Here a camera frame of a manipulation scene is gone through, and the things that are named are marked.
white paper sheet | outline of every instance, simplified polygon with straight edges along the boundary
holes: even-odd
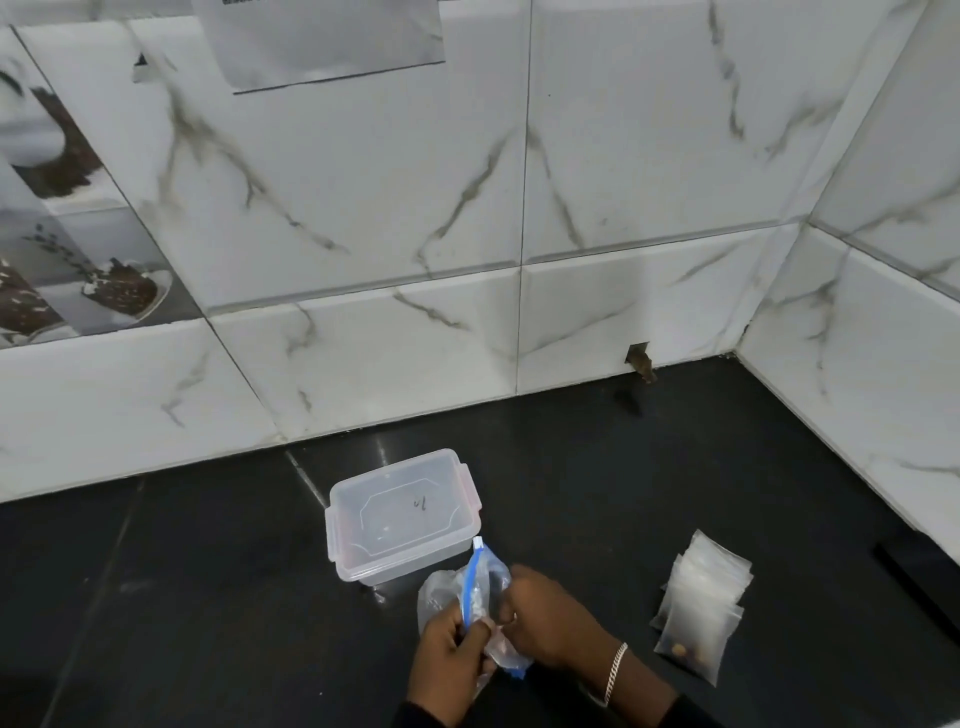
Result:
[[[437,0],[193,0],[238,91],[444,60]]]

person's right hand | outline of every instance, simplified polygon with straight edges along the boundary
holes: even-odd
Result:
[[[608,646],[611,636],[560,584],[520,565],[510,573],[498,616],[520,653],[548,667],[579,671],[597,648]]]

plastic container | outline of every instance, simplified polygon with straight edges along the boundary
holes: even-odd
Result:
[[[341,480],[330,490],[326,551],[344,581],[372,586],[470,548],[480,497],[452,449]]]

black sleeve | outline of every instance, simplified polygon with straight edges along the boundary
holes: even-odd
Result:
[[[723,725],[686,695],[681,695],[670,706],[658,728],[723,728]]]
[[[444,728],[444,725],[419,705],[400,703],[391,728]]]

person's left hand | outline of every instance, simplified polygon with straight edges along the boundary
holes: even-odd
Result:
[[[407,689],[407,700],[447,728],[464,719],[480,674],[496,668],[493,660],[483,656],[483,648],[495,628],[493,622],[487,618],[476,621],[458,647],[457,630],[462,629],[463,624],[460,602],[456,599],[426,623]]]

